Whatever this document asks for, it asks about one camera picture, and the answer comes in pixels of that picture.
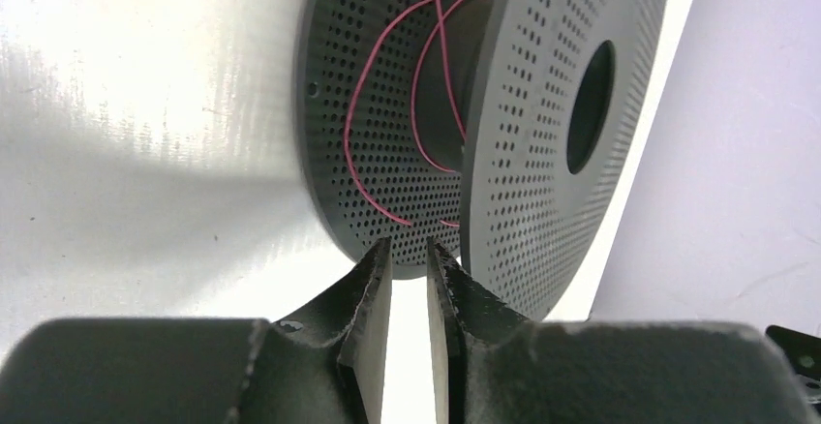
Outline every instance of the center hole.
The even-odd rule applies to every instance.
[[[613,43],[608,40],[593,54],[570,115],[567,168],[571,174],[577,174],[585,167],[601,136],[613,94],[615,69],[616,54]]]

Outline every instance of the black spool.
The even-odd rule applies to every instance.
[[[444,91],[438,41],[424,59],[417,98],[428,154],[461,174],[425,162],[409,120],[411,79],[437,24],[435,7],[399,24],[368,76],[350,148],[364,187],[413,222],[407,227],[358,192],[342,130],[377,36],[419,1],[308,1],[296,106],[309,189],[350,257],[390,236],[395,274],[406,279],[423,275],[427,237],[456,254],[461,243],[463,265],[477,281],[520,313],[544,318],[578,270],[618,183],[666,0],[466,1],[445,28],[467,140]],[[443,1],[446,9],[452,3]]]

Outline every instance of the spool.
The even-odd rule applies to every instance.
[[[393,241],[394,273],[424,273],[436,236],[477,281],[544,318],[590,247],[618,183],[653,67],[666,0],[467,0],[445,22],[449,71],[467,138],[443,83],[439,43],[422,60],[416,148],[411,79],[433,5],[380,50],[359,98],[350,151],[342,130],[377,36],[421,0],[309,0],[297,60],[297,134],[315,205],[337,245],[361,257]],[[453,0],[442,0],[447,9]],[[459,228],[441,221],[460,223]]]

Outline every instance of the perforated plate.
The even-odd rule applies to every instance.
[[[530,318],[544,318],[558,302],[607,210],[665,1],[495,2],[471,99],[462,257],[475,279]],[[571,174],[570,114],[605,41],[615,50],[612,98],[587,165]]]
[[[351,152],[373,197],[413,227],[383,217],[353,184],[342,149],[342,129],[357,79],[382,29],[421,0],[308,0],[297,61],[297,134],[302,165],[320,215],[337,244],[359,259],[390,236],[398,278],[424,274],[425,238],[459,249],[458,231],[440,223],[458,219],[460,177],[427,165],[416,151],[410,121],[411,78],[436,25],[427,7],[393,32],[380,51],[359,102]]]

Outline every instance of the red wire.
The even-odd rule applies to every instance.
[[[391,21],[385,27],[385,29],[382,31],[380,36],[377,38],[377,42],[374,44],[374,47],[371,50],[371,54],[368,56],[368,60],[366,61],[365,66],[362,70],[362,74],[360,74],[359,80],[356,83],[356,87],[353,90],[353,94],[352,94],[351,99],[350,99],[350,106],[348,108],[348,116],[346,117],[345,128],[343,129],[343,150],[344,150],[344,153],[345,153],[345,160],[346,160],[346,163],[348,164],[348,170],[350,172],[350,176],[353,179],[353,183],[354,183],[354,185],[356,185],[357,190],[359,190],[359,193],[362,194],[362,196],[369,203],[371,203],[371,205],[373,205],[374,208],[376,208],[382,215],[384,215],[385,217],[391,219],[394,222],[397,222],[399,224],[403,224],[403,225],[406,225],[406,226],[413,226],[413,223],[411,221],[408,221],[406,219],[400,218],[399,216],[396,216],[396,215],[392,214],[390,211],[388,211],[383,206],[378,204],[377,201],[368,193],[368,191],[365,189],[365,186],[362,184],[362,181],[359,179],[359,174],[356,172],[356,167],[353,164],[353,157],[352,157],[352,154],[350,152],[350,127],[353,123],[353,114],[355,112],[356,103],[359,100],[359,96],[362,92],[362,89],[365,86],[365,80],[367,78],[367,75],[368,75],[368,73],[370,73],[371,68],[374,65],[374,62],[377,59],[377,54],[379,53],[379,49],[384,44],[384,41],[387,38],[388,34],[403,19],[405,19],[408,15],[410,15],[412,12],[418,10],[422,6],[425,6],[429,3],[431,3],[432,1],[437,2],[437,7],[438,7],[437,27],[431,33],[431,36],[428,38],[428,42],[425,45],[425,49],[422,52],[422,54],[420,55],[420,62],[419,62],[419,64],[417,64],[416,73],[414,74],[413,86],[411,87],[412,93],[415,95],[416,83],[418,81],[418,73],[419,73],[419,70],[421,68],[421,60],[424,57],[424,55],[426,54],[428,48],[430,47],[431,42],[435,38],[437,32],[439,32],[439,31],[442,32],[442,35],[441,35],[442,62],[444,63],[444,66],[447,68],[447,63],[446,63],[446,61],[447,61],[447,59],[446,59],[447,58],[446,57],[447,46],[446,46],[445,34],[444,34],[444,20],[446,19],[447,15],[450,15],[455,10],[455,8],[457,6],[459,6],[461,3],[463,3],[465,0],[457,0],[457,2],[454,3],[447,10],[447,15],[441,13],[441,0],[422,0],[422,1],[412,5],[410,7],[408,7],[406,10],[402,11],[393,21]],[[455,98],[453,96],[453,92],[451,90],[451,86],[450,86],[450,83],[449,83],[450,74],[449,74],[449,71],[444,71],[444,72],[445,72],[445,79],[447,80],[446,85],[447,85],[447,91],[448,91],[448,98],[450,99],[451,107],[454,110],[453,112],[456,116],[457,125],[459,126],[460,132],[462,133],[462,136],[464,138],[465,137],[465,129],[464,129],[464,126],[462,125],[461,119],[459,118],[459,113],[458,113],[458,111],[456,110],[456,107],[455,107],[455,105],[456,105],[455,104]],[[450,169],[445,169],[445,168],[442,168],[439,165],[437,165],[433,160],[430,159],[430,157],[427,155],[427,153],[425,153],[424,149],[421,146],[421,142],[419,140],[418,131],[416,130],[416,127],[415,127],[415,111],[414,111],[414,109],[415,109],[415,96],[411,96],[411,123],[412,123],[412,126],[413,126],[413,135],[414,135],[414,138],[416,139],[416,145],[419,147],[420,153],[428,161],[428,163],[430,163],[432,166],[434,166],[434,167],[436,167],[440,170],[445,170],[445,171],[451,171],[452,172],[452,170],[450,170]],[[458,224],[449,223],[445,220],[442,220],[441,223],[446,225],[446,226],[449,226],[449,227],[458,227],[459,226]]]

